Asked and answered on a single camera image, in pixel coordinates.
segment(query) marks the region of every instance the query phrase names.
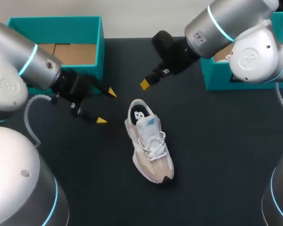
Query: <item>blue led ring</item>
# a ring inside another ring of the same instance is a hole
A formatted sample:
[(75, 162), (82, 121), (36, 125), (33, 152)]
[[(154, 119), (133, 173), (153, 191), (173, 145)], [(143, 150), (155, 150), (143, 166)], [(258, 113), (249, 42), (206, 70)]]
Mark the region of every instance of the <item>blue led ring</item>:
[(48, 217), (46, 218), (46, 220), (44, 221), (44, 223), (42, 224), (42, 226), (45, 226), (48, 223), (48, 221), (50, 220), (50, 218), (51, 218), (51, 216), (53, 214), (53, 211), (55, 210), (56, 205), (57, 205), (57, 200), (58, 200), (58, 184), (57, 184), (56, 179), (55, 179), (55, 183), (56, 183), (56, 198), (55, 198), (55, 201), (54, 201), (53, 206), (51, 208), (51, 211), (50, 211)]
[(283, 217), (283, 212), (280, 210), (276, 200), (275, 200), (275, 196), (274, 196), (274, 192), (273, 192), (273, 177), (274, 177), (274, 173), (275, 173), (275, 170), (273, 172), (273, 175), (272, 175), (272, 178), (270, 180), (270, 190), (271, 190), (271, 193), (272, 193), (272, 197), (273, 197), (273, 200), (274, 200), (274, 203), (275, 203), (275, 206), (277, 207), (278, 211), (280, 212), (280, 214), (282, 215)]
[(24, 73), (24, 71), (27, 69), (27, 67), (29, 66), (29, 64), (31, 63), (31, 61), (33, 60), (34, 55), (36, 54), (38, 49), (38, 45), (35, 44), (33, 51), (31, 53), (31, 55), (29, 56), (27, 62), (25, 63), (25, 65), (22, 67), (22, 69), (19, 71), (19, 75), (22, 76), (22, 74)]
[(234, 39), (232, 39), (217, 23), (216, 19), (214, 18), (212, 12), (211, 12), (211, 8), (208, 6), (208, 14), (209, 17), (211, 18), (211, 20), (213, 21), (213, 23), (215, 24), (216, 28), (231, 42), (234, 41)]

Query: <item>sneaker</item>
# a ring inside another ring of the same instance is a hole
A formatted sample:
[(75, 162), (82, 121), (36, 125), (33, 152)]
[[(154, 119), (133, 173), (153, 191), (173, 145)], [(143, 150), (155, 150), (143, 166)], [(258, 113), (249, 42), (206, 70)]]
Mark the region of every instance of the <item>sneaker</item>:
[(125, 125), (134, 146), (133, 162), (149, 181), (160, 184), (173, 179), (174, 166), (161, 131), (160, 119), (140, 99), (129, 107)]

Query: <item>cardboard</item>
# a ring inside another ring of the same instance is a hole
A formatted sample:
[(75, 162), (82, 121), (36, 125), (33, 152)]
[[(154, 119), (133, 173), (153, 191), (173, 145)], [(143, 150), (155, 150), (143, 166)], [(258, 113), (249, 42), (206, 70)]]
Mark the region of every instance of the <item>cardboard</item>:
[(70, 44), (68, 63), (71, 65), (95, 64), (96, 44)]
[(44, 49), (45, 51), (49, 52), (50, 54), (53, 55), (53, 51), (55, 50), (55, 45), (56, 44), (38, 44), (39, 47)]
[(68, 63), (68, 53), (69, 53), (69, 44), (56, 44), (53, 55), (56, 56), (63, 65), (69, 65)]
[(225, 47), (223, 50), (215, 54), (214, 61), (217, 62), (219, 60), (225, 60), (225, 57), (231, 54), (232, 49), (233, 49), (233, 44), (230, 44), (229, 46)]
[[(63, 65), (93, 65), (96, 47), (96, 44), (55, 44), (52, 53), (62, 61)], [(52, 44), (48, 44), (45, 48), (51, 52)]]

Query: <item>robot logo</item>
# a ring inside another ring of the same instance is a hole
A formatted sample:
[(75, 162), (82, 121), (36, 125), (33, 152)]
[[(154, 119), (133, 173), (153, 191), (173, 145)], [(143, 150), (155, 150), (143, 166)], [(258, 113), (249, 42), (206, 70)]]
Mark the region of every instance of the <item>robot logo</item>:
[(244, 70), (252, 70), (257, 67), (260, 56), (254, 48), (247, 48), (239, 56), (239, 66)]
[(0, 79), (0, 87), (3, 91), (8, 93), (19, 92), (19, 84), (16, 81), (6, 77)]

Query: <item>black mat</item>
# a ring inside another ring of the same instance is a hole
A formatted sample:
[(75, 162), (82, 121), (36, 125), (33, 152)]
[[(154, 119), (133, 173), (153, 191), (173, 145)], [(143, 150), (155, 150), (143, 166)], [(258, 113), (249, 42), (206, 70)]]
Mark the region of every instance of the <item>black mat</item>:
[[(118, 97), (94, 97), (86, 108), (108, 125), (73, 118), (65, 101), (34, 103), (31, 126), (67, 194), (70, 226), (263, 226), (261, 196), (283, 153), (275, 91), (208, 92), (196, 63), (143, 92), (158, 63), (149, 39), (106, 40), (104, 80)], [(151, 184), (132, 162), (124, 120), (135, 98), (166, 132), (175, 164), (168, 186)], [(28, 136), (22, 115), (4, 126)]]

